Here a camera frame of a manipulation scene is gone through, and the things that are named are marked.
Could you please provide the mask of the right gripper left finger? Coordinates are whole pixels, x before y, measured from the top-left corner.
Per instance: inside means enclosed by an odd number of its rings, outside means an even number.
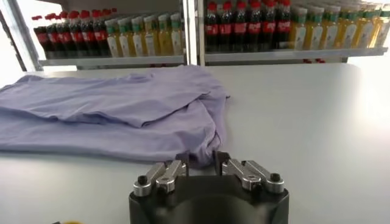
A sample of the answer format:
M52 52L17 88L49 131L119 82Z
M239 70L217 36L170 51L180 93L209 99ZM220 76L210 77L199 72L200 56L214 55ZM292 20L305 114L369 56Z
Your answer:
M146 197L154 188L163 189L170 194L176 188L176 180L179 176L189 175L190 154L182 153L175 160L154 164L144 175L140 175L133 184L133 194L137 197Z

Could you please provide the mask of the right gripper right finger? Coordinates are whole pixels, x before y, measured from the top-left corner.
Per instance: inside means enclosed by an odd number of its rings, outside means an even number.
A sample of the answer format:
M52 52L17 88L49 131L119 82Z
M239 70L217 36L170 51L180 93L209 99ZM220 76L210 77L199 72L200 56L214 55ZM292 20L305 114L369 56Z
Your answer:
M285 189L285 182L279 173L272 173L253 160L239 161L220 151L213 152L213 159L218 175L237 177L247 191L260 186L272 194L281 194Z

